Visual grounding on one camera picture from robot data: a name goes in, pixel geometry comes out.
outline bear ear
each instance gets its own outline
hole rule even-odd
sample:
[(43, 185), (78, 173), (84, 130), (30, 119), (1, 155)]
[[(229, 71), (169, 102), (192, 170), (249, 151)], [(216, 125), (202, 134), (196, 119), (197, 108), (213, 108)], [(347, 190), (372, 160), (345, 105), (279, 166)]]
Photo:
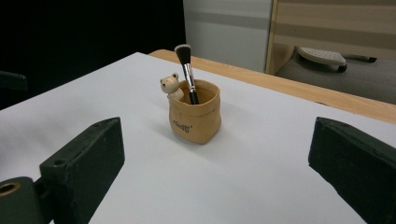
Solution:
[(178, 79), (178, 73), (173, 73), (172, 77), (174, 77), (175, 79)]

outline wooden table edge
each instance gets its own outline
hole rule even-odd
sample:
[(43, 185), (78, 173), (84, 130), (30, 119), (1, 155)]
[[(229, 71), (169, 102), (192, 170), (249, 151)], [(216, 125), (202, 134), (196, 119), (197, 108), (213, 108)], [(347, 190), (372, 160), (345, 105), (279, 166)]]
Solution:
[[(152, 57), (179, 63), (176, 54), (167, 49), (158, 49), (149, 54)], [(364, 97), (328, 90), (282, 77), (267, 75), (225, 63), (191, 57), (191, 66), (206, 72), (244, 81), (273, 91), (279, 91), (311, 102), (328, 105), (372, 119), (396, 124), (396, 105)]]

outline bear face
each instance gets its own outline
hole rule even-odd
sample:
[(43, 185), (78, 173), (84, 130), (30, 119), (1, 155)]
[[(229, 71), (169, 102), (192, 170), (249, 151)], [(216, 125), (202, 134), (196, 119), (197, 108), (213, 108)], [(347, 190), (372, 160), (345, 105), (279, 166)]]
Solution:
[(163, 92), (170, 94), (177, 91), (179, 87), (178, 73), (173, 73), (169, 77), (161, 78), (161, 89)]

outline black brush handle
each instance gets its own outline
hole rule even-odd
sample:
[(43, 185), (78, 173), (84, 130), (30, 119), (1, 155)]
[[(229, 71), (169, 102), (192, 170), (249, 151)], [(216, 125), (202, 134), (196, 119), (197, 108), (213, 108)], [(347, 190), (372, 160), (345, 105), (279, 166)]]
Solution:
[(190, 101), (192, 105), (198, 105), (198, 95), (196, 91), (191, 92), (190, 91)]

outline beige pot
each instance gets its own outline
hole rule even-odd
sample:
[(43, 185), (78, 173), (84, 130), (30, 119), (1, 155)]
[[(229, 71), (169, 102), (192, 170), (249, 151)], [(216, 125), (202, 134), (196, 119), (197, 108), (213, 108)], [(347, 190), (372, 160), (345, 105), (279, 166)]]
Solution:
[(169, 122), (172, 130), (181, 137), (197, 144), (207, 143), (219, 130), (220, 89), (215, 84), (195, 79), (198, 105), (191, 105), (186, 81), (180, 82), (184, 98), (169, 100)]

